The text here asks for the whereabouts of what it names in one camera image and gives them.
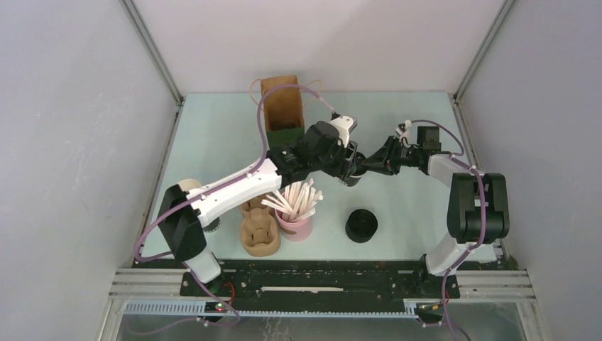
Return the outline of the bundle of white straws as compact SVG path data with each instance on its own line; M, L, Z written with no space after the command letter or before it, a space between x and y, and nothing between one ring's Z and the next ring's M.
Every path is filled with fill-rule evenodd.
M296 182L283 190L275 190L267 194L261 204L273 208L281 214L282 220L297 223L312 217L318 202L324 199L321 190L314 186L314 180Z

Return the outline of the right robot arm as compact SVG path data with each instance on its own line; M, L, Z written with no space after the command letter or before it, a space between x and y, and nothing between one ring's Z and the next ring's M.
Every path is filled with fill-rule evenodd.
M400 169L417 168L449 189L447 233L425 254L425 270L413 277L413 288L423 297L433 296L442 286L440 276L452 275L466 258L485 244L506 237L510 230L505 176L484 173L461 161L465 149L445 151L440 141L446 127L426 119L415 120L417 137L410 142L412 121L398 125L395 135L371 156L359 162L362 171L397 175Z

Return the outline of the brown cardboard cup carrier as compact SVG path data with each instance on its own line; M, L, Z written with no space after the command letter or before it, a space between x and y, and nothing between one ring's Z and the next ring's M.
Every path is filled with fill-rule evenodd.
M239 228L240 243L254 257L271 256L280 249L275 210L262 203L266 199L266 195L260 195L239 205L243 216Z

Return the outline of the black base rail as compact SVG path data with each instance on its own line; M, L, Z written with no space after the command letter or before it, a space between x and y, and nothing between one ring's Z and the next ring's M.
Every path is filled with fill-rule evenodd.
M149 298L195 298L209 302L206 313L223 311L216 297L240 314L309 313L374 315L411 313L410 301L429 308L441 299L459 299L459 277L427 273L418 261L225 260L221 273L198 284L174 261L152 261L136 268L131 293Z

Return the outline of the green paper bag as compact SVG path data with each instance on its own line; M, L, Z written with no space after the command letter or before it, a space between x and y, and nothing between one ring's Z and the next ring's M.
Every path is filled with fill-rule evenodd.
M263 97L267 92L280 85L299 85L297 75L279 75L254 80L249 87L251 99L254 97L255 84L259 83L259 94ZM303 102L302 90L287 87L276 90L263 102L263 118L268 148L283 144L294 145L305 135L304 107L314 99Z

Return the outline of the pink straw holder cup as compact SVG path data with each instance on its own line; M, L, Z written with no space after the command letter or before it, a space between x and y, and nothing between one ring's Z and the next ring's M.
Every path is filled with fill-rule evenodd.
M280 211L275 212L275 218L284 238L291 242L301 242L306 240L313 231L313 217L308 217L299 222L288 222L283 219Z

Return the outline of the stack of black lids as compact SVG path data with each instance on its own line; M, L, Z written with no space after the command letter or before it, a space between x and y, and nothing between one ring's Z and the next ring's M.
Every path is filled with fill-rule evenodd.
M347 237L356 243L369 241L378 229L378 220L369 210L354 210L348 217L345 225Z

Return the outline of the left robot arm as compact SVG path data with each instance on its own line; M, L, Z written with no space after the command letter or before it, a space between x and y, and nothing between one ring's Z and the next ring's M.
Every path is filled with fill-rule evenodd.
M353 117L336 116L311 125L293 145L275 146L257 164L223 178L220 183L184 189L174 185L160 206L158 227L176 261L182 262L208 296L223 290L221 267L207 246L203 229L225 212L259 195L280 190L322 171L344 179L351 173L348 152L356 148Z

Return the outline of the stack of paper cups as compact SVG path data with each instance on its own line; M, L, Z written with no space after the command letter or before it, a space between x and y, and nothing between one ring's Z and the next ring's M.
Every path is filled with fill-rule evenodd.
M181 180L177 184L180 186L180 189L182 191L185 191L185 192L188 192L188 193L192 189L194 189L194 188L200 188L202 186L202 184L199 181L197 181L195 179L190 179L190 178L189 179ZM219 229L220 224L221 224L221 220L218 217L213 222L211 222L210 224L208 224L207 226L203 226L202 230L205 233L212 233L212 232L215 232L215 231L217 231Z

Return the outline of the black paper coffee cup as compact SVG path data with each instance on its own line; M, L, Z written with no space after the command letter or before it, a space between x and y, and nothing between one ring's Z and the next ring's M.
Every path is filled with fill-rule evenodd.
M359 181L362 179L362 177L364 177L365 173L354 173L351 174L349 177L341 180L341 183L343 185L345 185L346 187L354 187L356 186Z

